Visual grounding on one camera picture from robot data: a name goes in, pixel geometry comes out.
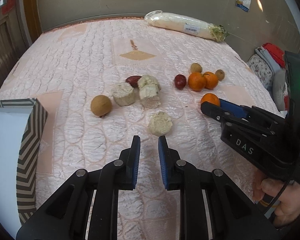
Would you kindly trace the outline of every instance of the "human hand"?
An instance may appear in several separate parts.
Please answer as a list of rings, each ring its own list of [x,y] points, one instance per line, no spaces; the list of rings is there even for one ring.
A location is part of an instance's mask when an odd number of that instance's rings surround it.
[[[267,178],[266,175],[257,170],[253,181],[253,200],[260,201],[265,193],[275,197],[283,186],[283,182]],[[281,203],[274,210],[276,215],[273,225],[280,227],[291,223],[300,215],[300,184],[294,182],[288,185],[279,197]]]

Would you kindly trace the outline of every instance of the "white quilt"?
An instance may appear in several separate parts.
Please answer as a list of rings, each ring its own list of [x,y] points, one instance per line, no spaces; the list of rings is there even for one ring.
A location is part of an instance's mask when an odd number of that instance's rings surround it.
[[[23,55],[0,99],[28,98],[63,90],[56,116],[53,141],[53,176],[37,174],[36,206],[77,169],[101,169],[130,147],[134,135],[141,137],[137,188],[119,194],[118,239],[178,239],[179,192],[164,190],[161,179],[158,137],[147,132],[153,113],[165,111],[173,119],[166,135],[170,148],[179,151],[197,168],[222,169],[248,196],[254,168],[220,140],[220,124],[205,117],[199,101],[207,92],[177,90],[177,74],[189,75],[191,63],[204,71],[223,69],[226,78],[212,91],[227,99],[222,85],[244,87],[256,106],[278,114],[269,93],[240,57],[226,43],[148,26],[142,20],[105,20],[84,23],[71,33],[58,29],[41,37]],[[115,65],[114,39],[150,41],[162,57],[158,65]],[[94,96],[111,96],[111,88],[131,75],[150,74],[162,87],[161,106],[144,109],[133,105],[114,109],[104,118],[94,116],[90,103]]]

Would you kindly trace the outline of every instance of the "white sticker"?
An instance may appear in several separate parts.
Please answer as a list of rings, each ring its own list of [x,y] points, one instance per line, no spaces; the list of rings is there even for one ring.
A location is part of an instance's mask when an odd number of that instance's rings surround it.
[[[185,24],[183,30],[191,34],[199,34],[200,27],[191,24]]]

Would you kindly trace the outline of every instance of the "wooden door frame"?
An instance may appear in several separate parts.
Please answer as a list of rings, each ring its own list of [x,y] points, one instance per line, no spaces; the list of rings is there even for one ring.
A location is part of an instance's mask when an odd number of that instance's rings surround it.
[[[30,38],[32,42],[35,42],[42,34],[37,0],[23,0],[23,6]]]

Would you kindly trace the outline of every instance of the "metal screw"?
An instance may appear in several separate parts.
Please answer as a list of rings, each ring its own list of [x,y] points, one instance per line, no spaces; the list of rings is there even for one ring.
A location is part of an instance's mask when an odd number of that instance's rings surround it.
[[[213,173],[214,173],[216,176],[218,176],[218,177],[220,177],[220,176],[223,175],[223,171],[222,171],[222,170],[219,170],[219,169],[214,170]]]
[[[86,171],[84,169],[80,169],[80,170],[77,170],[75,172],[75,174],[78,176],[78,177],[82,177],[84,174],[86,174]]]
[[[178,166],[185,166],[186,165],[186,161],[185,160],[177,160],[177,165]]]
[[[119,166],[121,166],[121,165],[123,164],[123,161],[122,161],[122,160],[115,160],[115,161],[113,162],[113,164],[114,164],[114,166],[119,167]]]

